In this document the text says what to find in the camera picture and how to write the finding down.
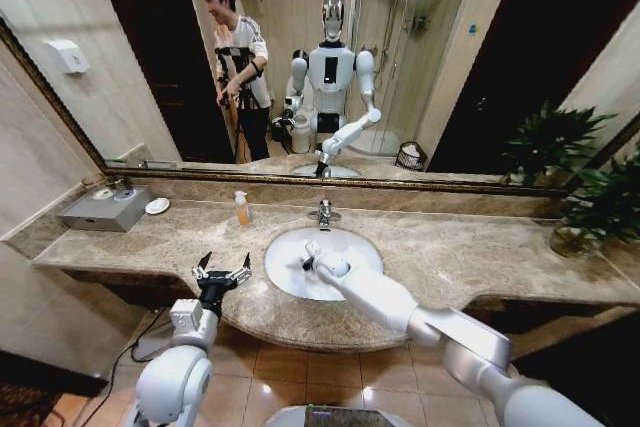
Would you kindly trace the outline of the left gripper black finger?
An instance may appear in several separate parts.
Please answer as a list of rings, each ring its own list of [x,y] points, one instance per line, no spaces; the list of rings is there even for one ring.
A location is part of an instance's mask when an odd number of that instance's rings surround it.
[[[208,277],[206,269],[209,264],[211,255],[212,252],[209,251],[198,261],[197,265],[192,268],[192,274],[196,280],[202,280]]]
[[[233,285],[241,285],[252,276],[250,253],[247,253],[241,268],[233,271],[229,279]]]

